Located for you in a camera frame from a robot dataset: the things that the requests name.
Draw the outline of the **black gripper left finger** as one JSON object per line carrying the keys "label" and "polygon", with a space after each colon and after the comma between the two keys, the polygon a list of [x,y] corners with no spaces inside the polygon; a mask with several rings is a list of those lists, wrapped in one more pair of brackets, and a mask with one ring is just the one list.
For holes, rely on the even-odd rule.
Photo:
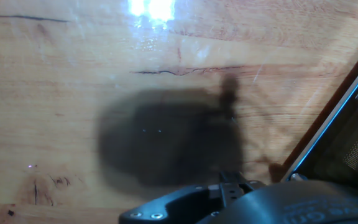
{"label": "black gripper left finger", "polygon": [[221,172],[217,184],[183,187],[120,214],[118,223],[208,223],[224,208],[224,188],[235,183],[234,172]]}

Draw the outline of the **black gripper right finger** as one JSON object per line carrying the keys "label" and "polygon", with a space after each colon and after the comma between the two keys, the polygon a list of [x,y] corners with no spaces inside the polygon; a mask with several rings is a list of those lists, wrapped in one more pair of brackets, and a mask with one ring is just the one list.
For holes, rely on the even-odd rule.
{"label": "black gripper right finger", "polygon": [[239,187],[245,194],[267,186],[266,184],[258,180],[247,180],[243,176],[242,172],[235,172],[234,177],[236,178]]}

